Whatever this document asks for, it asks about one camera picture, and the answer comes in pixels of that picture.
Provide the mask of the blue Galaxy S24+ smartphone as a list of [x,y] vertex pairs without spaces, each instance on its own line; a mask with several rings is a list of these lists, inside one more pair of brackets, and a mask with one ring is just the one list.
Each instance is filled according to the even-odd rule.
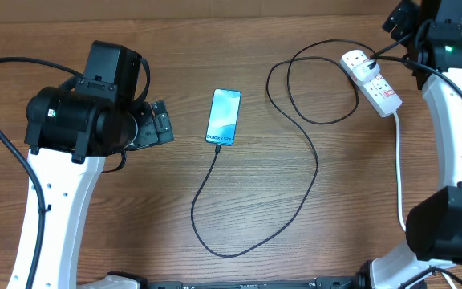
[[216,89],[209,113],[205,140],[217,145],[233,145],[241,105],[239,91]]

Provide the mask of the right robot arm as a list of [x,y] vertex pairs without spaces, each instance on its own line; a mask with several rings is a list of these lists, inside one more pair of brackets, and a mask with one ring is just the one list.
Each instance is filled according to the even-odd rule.
[[353,287],[423,287],[429,275],[462,265],[462,0],[402,1],[383,29],[407,48],[401,63],[431,113],[440,176],[409,212],[403,242],[363,264]]

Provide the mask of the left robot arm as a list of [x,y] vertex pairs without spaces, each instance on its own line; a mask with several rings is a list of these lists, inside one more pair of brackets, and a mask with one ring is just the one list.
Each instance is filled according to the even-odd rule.
[[66,88],[46,87],[26,108],[29,185],[10,288],[74,288],[91,195],[107,157],[174,139],[162,101],[135,94],[147,60],[124,46],[95,41],[84,73]]

